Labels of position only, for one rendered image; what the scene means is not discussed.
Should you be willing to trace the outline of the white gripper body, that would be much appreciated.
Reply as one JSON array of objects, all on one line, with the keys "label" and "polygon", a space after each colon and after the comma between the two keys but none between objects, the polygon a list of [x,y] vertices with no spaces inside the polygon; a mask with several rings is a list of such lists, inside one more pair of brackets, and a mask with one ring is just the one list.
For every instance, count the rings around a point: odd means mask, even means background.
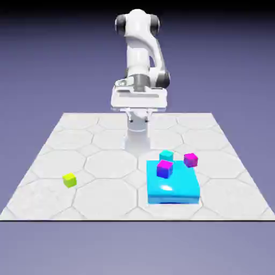
[{"label": "white gripper body", "polygon": [[114,86],[111,95],[111,107],[114,110],[124,109],[166,109],[166,89],[145,87],[144,92],[134,91],[133,86]]}]

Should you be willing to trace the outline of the small cyan cube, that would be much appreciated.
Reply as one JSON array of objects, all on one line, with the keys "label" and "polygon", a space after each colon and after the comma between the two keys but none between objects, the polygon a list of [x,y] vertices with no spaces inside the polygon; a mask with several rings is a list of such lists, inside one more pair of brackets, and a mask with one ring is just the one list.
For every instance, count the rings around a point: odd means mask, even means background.
[{"label": "small cyan cube", "polygon": [[164,160],[164,161],[168,161],[168,162],[173,162],[173,156],[174,153],[171,150],[163,150],[162,152],[160,152],[159,154],[159,160]]}]

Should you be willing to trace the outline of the small magenta cube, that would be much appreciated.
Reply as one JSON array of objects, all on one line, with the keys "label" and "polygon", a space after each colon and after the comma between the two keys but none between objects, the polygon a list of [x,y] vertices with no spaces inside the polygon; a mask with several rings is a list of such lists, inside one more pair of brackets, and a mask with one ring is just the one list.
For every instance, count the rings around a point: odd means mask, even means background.
[{"label": "small magenta cube", "polygon": [[187,153],[184,155],[184,163],[188,168],[198,165],[198,157],[195,153]]},{"label": "small magenta cube", "polygon": [[160,160],[156,171],[158,177],[168,179],[173,172],[173,163],[166,160]]}]

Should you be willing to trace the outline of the small yellow-green cube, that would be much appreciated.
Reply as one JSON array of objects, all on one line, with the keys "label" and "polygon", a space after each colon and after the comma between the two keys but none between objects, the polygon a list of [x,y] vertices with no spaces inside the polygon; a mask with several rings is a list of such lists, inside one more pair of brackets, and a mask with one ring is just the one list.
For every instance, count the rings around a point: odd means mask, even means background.
[{"label": "small yellow-green cube", "polygon": [[77,184],[76,176],[73,173],[68,173],[62,176],[63,183],[67,188],[71,188]]}]

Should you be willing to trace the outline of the large cyan box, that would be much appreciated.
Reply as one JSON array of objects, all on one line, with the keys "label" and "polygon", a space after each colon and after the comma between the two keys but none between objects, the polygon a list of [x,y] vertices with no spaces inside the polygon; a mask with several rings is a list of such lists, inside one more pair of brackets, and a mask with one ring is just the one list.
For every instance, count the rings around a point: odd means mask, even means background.
[{"label": "large cyan box", "polygon": [[194,168],[183,161],[173,161],[169,178],[157,176],[158,160],[147,161],[147,198],[149,204],[197,204],[200,187]]}]

